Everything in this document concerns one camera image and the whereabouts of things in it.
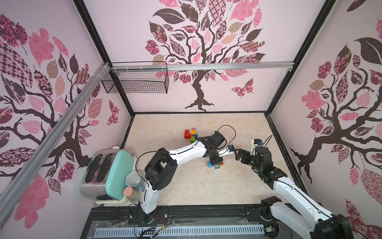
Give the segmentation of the long red lego brick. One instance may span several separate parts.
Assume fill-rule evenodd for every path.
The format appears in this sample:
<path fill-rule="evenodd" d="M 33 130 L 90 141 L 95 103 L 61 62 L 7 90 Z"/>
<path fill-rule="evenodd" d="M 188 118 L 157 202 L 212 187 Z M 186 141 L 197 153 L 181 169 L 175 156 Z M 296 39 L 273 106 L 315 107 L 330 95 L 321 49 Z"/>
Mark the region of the long red lego brick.
<path fill-rule="evenodd" d="M 185 130 L 185 133 L 184 133 L 184 138 L 185 139 L 190 139 L 193 135 L 190 134 L 190 131 L 188 129 Z"/>

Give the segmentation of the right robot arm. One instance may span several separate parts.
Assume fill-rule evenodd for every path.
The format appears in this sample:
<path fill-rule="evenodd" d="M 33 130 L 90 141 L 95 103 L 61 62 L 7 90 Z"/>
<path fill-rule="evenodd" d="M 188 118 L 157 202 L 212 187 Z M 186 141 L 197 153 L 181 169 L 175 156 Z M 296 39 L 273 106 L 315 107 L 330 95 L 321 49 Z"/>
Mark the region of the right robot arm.
<path fill-rule="evenodd" d="M 268 148 L 257 146 L 252 151 L 235 150 L 235 159 L 249 165 L 261 181 L 285 198 L 276 196 L 261 201 L 260 216 L 265 221 L 278 220 L 303 239 L 352 239 L 349 221 L 335 215 L 299 189 L 281 169 L 275 167 Z"/>

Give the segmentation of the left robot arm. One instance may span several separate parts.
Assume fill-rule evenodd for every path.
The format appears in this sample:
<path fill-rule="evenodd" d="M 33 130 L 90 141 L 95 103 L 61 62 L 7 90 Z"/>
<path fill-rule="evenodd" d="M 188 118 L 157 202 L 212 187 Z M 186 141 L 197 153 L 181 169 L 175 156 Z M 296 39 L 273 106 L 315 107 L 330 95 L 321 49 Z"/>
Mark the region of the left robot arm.
<path fill-rule="evenodd" d="M 156 210 L 160 191 L 170 184 L 178 166 L 202 157 L 207 157 L 212 166 L 223 164 L 223 157 L 234 153 L 232 145 L 220 147 L 224 142 L 225 137 L 215 131 L 180 149 L 158 149 L 144 169 L 147 186 L 141 203 L 143 212 L 149 215 Z"/>

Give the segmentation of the blue mug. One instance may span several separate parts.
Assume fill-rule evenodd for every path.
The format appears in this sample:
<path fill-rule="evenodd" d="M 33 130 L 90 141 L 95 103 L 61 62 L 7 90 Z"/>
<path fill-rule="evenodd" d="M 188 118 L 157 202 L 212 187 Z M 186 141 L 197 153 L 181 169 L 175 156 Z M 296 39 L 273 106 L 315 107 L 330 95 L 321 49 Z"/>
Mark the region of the blue mug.
<path fill-rule="evenodd" d="M 125 183 L 128 187 L 132 187 L 135 190 L 144 192 L 146 189 L 146 183 L 137 171 L 130 172 L 126 176 Z"/>

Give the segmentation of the cork lid jar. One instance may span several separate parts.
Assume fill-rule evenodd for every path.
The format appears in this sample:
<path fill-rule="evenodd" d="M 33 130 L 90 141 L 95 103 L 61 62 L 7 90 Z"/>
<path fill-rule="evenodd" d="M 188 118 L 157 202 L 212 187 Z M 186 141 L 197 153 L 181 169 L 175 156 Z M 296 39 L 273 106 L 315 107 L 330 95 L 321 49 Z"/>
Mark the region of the cork lid jar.
<path fill-rule="evenodd" d="M 138 203 L 141 199 L 141 191 L 136 190 L 133 187 L 126 187 L 123 191 L 123 195 L 131 203 Z"/>

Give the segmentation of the mint green toaster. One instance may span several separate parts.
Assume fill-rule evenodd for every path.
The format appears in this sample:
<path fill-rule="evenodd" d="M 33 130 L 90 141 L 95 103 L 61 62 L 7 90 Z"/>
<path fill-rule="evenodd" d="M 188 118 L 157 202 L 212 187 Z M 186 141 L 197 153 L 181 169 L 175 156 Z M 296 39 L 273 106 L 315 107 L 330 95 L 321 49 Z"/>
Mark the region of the mint green toaster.
<path fill-rule="evenodd" d="M 126 177 L 133 172 L 134 163 L 135 157 L 118 147 L 96 151 L 81 180 L 81 195 L 95 202 L 123 201 Z"/>

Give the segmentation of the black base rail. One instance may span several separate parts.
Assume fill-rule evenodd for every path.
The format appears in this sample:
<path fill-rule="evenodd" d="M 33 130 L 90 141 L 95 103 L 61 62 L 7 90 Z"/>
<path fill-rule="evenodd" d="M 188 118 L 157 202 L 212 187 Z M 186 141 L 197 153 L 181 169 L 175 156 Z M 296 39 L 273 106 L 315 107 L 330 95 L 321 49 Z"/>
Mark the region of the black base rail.
<path fill-rule="evenodd" d="M 141 206 L 92 208 L 81 233 L 82 239 L 94 239 L 97 228 L 263 225 L 263 235 L 199 236 L 194 238 L 298 239 L 300 236 L 283 222 L 265 221 L 259 204 L 158 206 L 146 215 Z"/>

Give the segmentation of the aluminium frame bar back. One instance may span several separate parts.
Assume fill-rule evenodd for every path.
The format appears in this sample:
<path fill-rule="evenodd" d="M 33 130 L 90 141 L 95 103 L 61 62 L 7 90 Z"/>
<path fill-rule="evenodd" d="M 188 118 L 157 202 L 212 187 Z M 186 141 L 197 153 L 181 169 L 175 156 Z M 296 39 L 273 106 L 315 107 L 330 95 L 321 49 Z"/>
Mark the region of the aluminium frame bar back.
<path fill-rule="evenodd" d="M 286 68 L 292 69 L 294 62 L 255 62 L 255 63 L 218 63 L 218 64 L 175 64 L 167 63 L 159 65 L 150 64 L 120 64 L 112 66 L 113 70 L 168 70 L 168 71 L 184 71 L 184 70 L 229 70 L 229 69 L 269 69 L 269 68 Z"/>

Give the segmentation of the aluminium frame bar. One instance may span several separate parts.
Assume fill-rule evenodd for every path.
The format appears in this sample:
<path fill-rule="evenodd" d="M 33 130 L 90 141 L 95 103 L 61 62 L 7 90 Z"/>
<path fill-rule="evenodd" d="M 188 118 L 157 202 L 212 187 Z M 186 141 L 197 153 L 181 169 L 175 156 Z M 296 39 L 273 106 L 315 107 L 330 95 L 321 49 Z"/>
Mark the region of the aluminium frame bar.
<path fill-rule="evenodd" d="M 167 63 L 159 65 L 150 64 L 120 64 L 112 66 L 113 70 L 168 70 L 168 71 L 184 71 L 184 70 L 229 70 L 229 69 L 269 69 L 269 68 L 286 68 L 292 69 L 294 62 L 255 62 L 255 63 L 218 63 L 218 64 L 175 64 Z"/>
<path fill-rule="evenodd" d="M 96 72 L 90 77 L 90 81 L 84 86 L 81 93 L 74 99 L 73 103 L 53 127 L 52 132 L 38 146 L 31 159 L 26 162 L 25 166 L 23 166 L 16 177 L 10 182 L 9 186 L 1 194 L 1 223 L 3 223 L 8 215 L 11 214 L 11 210 L 14 209 L 26 188 L 32 183 L 36 174 L 40 171 L 44 162 L 48 159 L 50 153 L 63 137 L 81 108 L 85 105 L 94 89 L 108 74 L 109 69 L 110 64 L 108 62 L 104 62 L 99 66 Z"/>

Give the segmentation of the aluminium frame bar left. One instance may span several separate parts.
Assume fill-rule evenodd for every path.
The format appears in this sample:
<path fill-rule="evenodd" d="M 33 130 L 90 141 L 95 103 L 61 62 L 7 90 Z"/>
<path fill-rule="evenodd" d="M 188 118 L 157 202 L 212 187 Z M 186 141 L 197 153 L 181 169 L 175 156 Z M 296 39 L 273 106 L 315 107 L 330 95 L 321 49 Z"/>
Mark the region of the aluminium frame bar left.
<path fill-rule="evenodd" d="M 14 209 L 26 188 L 32 183 L 36 174 L 40 171 L 44 162 L 48 159 L 50 153 L 63 137 L 81 108 L 85 105 L 94 89 L 108 74 L 109 69 L 110 64 L 108 62 L 104 62 L 99 66 L 96 72 L 90 77 L 90 81 L 84 86 L 81 93 L 74 99 L 73 103 L 53 127 L 52 132 L 38 146 L 31 159 L 26 162 L 25 166 L 23 166 L 16 177 L 10 182 L 9 186 L 1 194 L 1 223 L 3 223 L 8 215 L 11 214 L 11 210 Z"/>

